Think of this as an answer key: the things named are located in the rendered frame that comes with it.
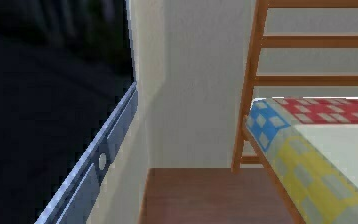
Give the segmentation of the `wooden bed with chequered cover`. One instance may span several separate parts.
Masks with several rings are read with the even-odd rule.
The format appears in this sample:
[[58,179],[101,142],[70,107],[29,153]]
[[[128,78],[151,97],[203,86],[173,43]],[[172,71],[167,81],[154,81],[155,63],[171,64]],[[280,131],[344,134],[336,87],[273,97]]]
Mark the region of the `wooden bed with chequered cover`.
[[257,86],[358,86],[355,75],[260,75],[264,48],[358,48],[358,34],[267,35],[269,9],[358,0],[256,0],[231,169],[262,165],[295,224],[358,224],[358,97],[256,99]]

